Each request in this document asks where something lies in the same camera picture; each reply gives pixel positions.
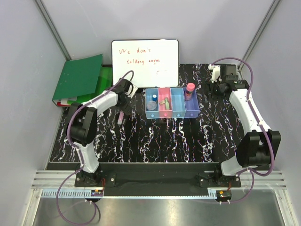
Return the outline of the light blue bin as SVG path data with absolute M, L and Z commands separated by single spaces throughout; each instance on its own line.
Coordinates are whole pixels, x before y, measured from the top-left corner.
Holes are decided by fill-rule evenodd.
M 171 88 L 172 118 L 184 118 L 186 114 L 183 88 Z
M 157 95 L 158 97 L 158 89 L 151 88 L 145 90 L 145 114 L 147 119 L 158 119 L 159 118 L 159 110 L 158 110 L 158 100 L 157 100 L 157 110 L 156 111 L 148 111 L 146 109 L 146 103 L 152 100 L 152 96 Z

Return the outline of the pink eraser stick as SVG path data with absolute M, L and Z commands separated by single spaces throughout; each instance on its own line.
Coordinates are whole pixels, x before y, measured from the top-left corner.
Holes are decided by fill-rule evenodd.
M 121 111 L 121 112 L 119 113 L 119 117 L 118 117 L 117 124 L 118 124 L 118 125 L 122 125 L 122 124 L 123 124 L 123 120 L 124 120 L 124 113 Z

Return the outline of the clear jar of clips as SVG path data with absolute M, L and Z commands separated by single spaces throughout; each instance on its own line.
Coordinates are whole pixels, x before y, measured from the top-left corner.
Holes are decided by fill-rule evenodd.
M 157 110 L 157 102 L 155 102 L 155 101 L 148 101 L 147 103 L 146 103 L 146 109 L 148 110 L 148 111 L 156 111 Z

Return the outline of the green highlighter pen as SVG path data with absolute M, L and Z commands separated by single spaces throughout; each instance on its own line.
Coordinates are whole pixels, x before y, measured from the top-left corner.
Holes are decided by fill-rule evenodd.
M 170 110 L 170 103 L 169 103 L 168 97 L 165 97 L 165 98 L 164 98 L 164 104 L 165 104 L 165 109 L 166 109 L 167 111 L 169 111 L 169 110 Z

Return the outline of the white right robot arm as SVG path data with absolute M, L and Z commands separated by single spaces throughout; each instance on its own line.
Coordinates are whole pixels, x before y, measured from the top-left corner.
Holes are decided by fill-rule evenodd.
M 266 173 L 272 172 L 281 135 L 264 121 L 251 93 L 251 85 L 238 78 L 235 65 L 213 65 L 211 79 L 207 83 L 209 96 L 229 100 L 241 121 L 244 137 L 238 144 L 235 155 L 218 164 L 211 179 L 218 186 L 226 186 L 239 181 L 238 174 L 255 168 L 269 166 Z

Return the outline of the purple plastic bin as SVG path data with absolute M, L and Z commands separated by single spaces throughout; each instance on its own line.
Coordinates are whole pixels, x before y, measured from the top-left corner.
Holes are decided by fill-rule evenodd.
M 186 108 L 185 118 L 196 118 L 200 112 L 196 91 L 192 92 L 190 100 L 186 99 L 186 88 L 183 89 L 183 92 Z

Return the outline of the pink plastic bin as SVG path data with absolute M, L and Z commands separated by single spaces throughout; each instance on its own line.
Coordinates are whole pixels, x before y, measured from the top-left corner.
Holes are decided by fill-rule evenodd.
M 159 117 L 160 118 L 171 118 L 172 117 L 172 98 L 171 98 L 171 88 L 158 88 L 158 103 L 168 97 L 170 103 L 170 110 L 165 109 L 165 104 L 158 104 Z

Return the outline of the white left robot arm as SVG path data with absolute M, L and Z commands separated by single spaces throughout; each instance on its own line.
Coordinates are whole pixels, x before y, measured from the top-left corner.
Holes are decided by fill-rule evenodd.
M 99 96 L 84 102 L 71 104 L 65 132 L 79 156 L 80 167 L 76 180 L 85 186 L 97 186 L 104 182 L 101 166 L 94 149 L 97 133 L 97 118 L 111 107 L 120 110 L 118 124 L 125 124 L 132 112 L 132 97 L 137 87 L 127 79 L 120 79 L 113 87 Z

